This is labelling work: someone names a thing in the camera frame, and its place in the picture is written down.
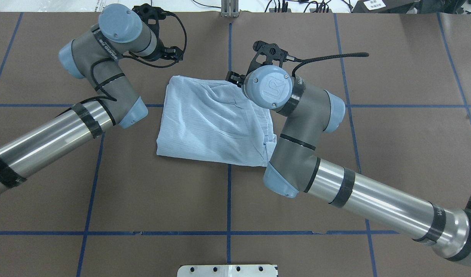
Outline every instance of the folded blue cloth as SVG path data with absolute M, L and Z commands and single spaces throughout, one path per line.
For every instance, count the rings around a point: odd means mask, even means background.
M 265 167 L 276 147 L 269 109 L 227 81 L 182 76 L 165 93 L 159 156 Z

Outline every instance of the gray robot arm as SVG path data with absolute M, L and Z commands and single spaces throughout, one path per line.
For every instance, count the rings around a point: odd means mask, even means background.
M 409 235 L 445 259 L 471 266 L 471 198 L 464 210 L 445 209 L 314 156 L 321 134 L 341 123 L 345 104 L 306 83 L 295 70 L 290 77 L 281 64 L 296 58 L 276 44 L 255 42 L 253 48 L 258 53 L 248 73 L 229 72 L 227 80 L 260 107 L 287 117 L 266 168 L 265 186 L 290 198 L 309 193 Z M 267 57 L 263 64 L 255 61 L 259 55 Z M 273 60 L 280 66 L 272 65 Z
M 65 69 L 74 77 L 88 79 L 99 96 L 73 105 L 48 123 L 0 147 L 0 194 L 116 123 L 128 128 L 148 114 L 117 61 L 129 51 L 129 58 L 163 58 L 174 64 L 182 60 L 184 50 L 164 47 L 158 38 L 158 20 L 167 15 L 177 18 L 175 14 L 147 4 L 133 10 L 120 4 L 107 6 L 97 25 L 61 49 L 59 58 Z M 153 27 L 145 23 L 151 18 L 156 20 Z

